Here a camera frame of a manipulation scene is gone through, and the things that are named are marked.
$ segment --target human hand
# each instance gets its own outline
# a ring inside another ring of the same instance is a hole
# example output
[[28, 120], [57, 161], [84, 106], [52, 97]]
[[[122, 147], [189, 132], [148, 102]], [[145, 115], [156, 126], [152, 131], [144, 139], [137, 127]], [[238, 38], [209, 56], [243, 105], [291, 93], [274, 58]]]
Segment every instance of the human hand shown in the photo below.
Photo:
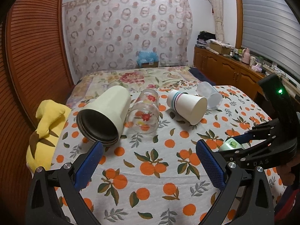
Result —
[[291, 168], [300, 164], [300, 151], [295, 157], [285, 165], [276, 167], [277, 174], [280, 176], [282, 184], [285, 186], [292, 185], [295, 181], [295, 175], [291, 173]]

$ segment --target pink kettle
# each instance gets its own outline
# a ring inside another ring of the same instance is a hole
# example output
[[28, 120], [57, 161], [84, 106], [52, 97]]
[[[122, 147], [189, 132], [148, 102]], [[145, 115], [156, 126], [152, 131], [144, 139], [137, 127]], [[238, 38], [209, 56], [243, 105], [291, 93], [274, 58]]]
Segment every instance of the pink kettle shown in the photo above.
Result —
[[242, 57], [242, 62], [243, 63], [246, 63], [246, 64], [250, 64], [250, 50], [249, 50], [249, 48], [246, 48], [246, 49], [243, 49], [243, 51], [242, 51], [242, 55], [243, 55], [243, 57]]

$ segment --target beige curtain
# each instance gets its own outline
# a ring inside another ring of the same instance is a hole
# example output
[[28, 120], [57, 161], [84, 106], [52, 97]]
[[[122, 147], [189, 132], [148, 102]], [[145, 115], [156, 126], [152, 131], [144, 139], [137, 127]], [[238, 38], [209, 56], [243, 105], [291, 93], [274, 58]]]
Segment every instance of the beige curtain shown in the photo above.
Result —
[[188, 0], [76, 0], [66, 4], [66, 33], [76, 74], [133, 69], [139, 51], [187, 65]]
[[224, 42], [223, 28], [223, 0], [211, 0], [214, 9], [214, 23], [216, 39]]

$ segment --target wooden wardrobe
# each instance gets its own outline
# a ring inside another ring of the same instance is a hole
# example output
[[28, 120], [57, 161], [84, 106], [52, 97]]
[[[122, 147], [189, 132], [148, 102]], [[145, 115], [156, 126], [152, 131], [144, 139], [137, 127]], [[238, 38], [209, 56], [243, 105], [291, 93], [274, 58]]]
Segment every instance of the wooden wardrobe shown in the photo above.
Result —
[[61, 23], [62, 0], [16, 0], [0, 24], [1, 224], [24, 224], [31, 174], [29, 136], [41, 101], [65, 103], [73, 88]]

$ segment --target yellow plush toy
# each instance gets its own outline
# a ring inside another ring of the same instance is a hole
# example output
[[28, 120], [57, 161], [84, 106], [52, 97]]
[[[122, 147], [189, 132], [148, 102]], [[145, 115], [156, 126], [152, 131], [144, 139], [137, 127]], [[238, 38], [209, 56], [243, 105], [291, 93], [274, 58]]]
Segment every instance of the yellow plush toy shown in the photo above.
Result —
[[52, 100], [40, 103], [35, 115], [40, 122], [29, 138], [26, 153], [26, 164], [32, 173], [39, 166], [50, 169], [59, 136], [70, 112], [70, 108]]

